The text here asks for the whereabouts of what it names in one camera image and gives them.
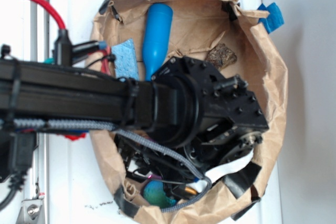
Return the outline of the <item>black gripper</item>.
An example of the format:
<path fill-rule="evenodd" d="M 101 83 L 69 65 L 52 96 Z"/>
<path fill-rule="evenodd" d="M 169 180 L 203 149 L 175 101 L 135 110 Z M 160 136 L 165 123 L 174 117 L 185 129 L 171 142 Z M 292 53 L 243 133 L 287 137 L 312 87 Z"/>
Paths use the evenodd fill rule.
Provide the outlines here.
<path fill-rule="evenodd" d="M 263 139 L 262 124 L 258 119 L 224 119 L 185 144 L 165 144 L 165 133 L 148 138 L 126 127 L 117 130 L 115 139 L 126 177 L 142 184 L 141 194 L 155 180 L 171 199 L 193 200 L 223 182 L 239 198 L 260 172 L 251 159 Z"/>

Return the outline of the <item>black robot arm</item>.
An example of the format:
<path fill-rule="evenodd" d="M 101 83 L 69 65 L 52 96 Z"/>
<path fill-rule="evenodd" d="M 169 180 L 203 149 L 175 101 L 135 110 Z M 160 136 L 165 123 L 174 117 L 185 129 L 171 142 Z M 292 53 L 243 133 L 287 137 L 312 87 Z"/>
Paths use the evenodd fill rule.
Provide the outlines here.
<path fill-rule="evenodd" d="M 5 208 L 24 184 L 36 132 L 115 131 L 129 177 L 148 180 L 143 195 L 160 206 L 202 196 L 220 165 L 249 154 L 268 130 L 247 82 L 223 77 L 208 62 L 172 58 L 153 81 L 93 70 L 1 60 L 1 143 L 12 176 Z"/>

